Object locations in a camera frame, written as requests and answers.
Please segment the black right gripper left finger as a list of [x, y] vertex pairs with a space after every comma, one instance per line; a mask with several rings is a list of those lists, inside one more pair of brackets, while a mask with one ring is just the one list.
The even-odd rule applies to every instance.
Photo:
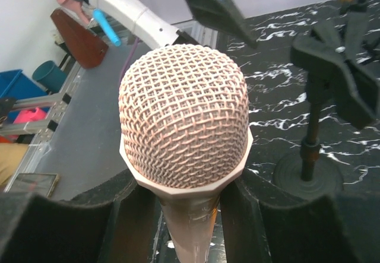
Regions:
[[146, 262], [155, 197], [127, 171], [69, 201], [1, 194], [2, 262]]

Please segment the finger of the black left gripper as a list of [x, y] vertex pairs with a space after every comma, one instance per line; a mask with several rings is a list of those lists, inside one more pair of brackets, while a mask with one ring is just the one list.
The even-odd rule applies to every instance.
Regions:
[[250, 31], [241, 11], [233, 0], [185, 0], [188, 8], [200, 24], [235, 36], [251, 48], [256, 48], [258, 38]]

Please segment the black round-base stand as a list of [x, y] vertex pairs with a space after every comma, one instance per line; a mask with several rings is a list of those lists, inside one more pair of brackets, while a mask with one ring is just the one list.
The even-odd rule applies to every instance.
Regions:
[[351, 11], [342, 30], [331, 20], [316, 23], [292, 41], [290, 61], [307, 72], [305, 86], [309, 123], [300, 152], [283, 156], [272, 183], [291, 195], [314, 199], [343, 190], [343, 175], [332, 160], [319, 154], [319, 117], [332, 100], [337, 115], [358, 130], [379, 117], [379, 81], [357, 63], [369, 16]]

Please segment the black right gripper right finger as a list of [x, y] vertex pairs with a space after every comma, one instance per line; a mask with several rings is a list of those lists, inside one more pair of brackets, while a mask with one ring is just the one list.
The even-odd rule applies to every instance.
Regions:
[[220, 196], [228, 262], [378, 262], [379, 194], [306, 201], [254, 173]]

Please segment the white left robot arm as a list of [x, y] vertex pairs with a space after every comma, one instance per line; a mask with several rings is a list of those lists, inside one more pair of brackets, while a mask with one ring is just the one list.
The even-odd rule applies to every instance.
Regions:
[[[121, 23], [149, 48], [176, 44], [197, 44], [177, 27], [165, 22], [139, 0], [74, 0], [85, 2]], [[257, 46], [257, 37], [232, 0], [185, 0], [192, 16], [205, 27], [235, 36], [248, 46]]]

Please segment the cream pink microphone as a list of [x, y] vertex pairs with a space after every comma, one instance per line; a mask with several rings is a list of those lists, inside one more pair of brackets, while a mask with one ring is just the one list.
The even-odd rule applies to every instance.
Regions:
[[159, 199], [178, 260], [206, 262], [220, 193], [253, 142], [243, 73], [209, 47], [161, 47], [129, 67], [118, 106], [119, 152]]

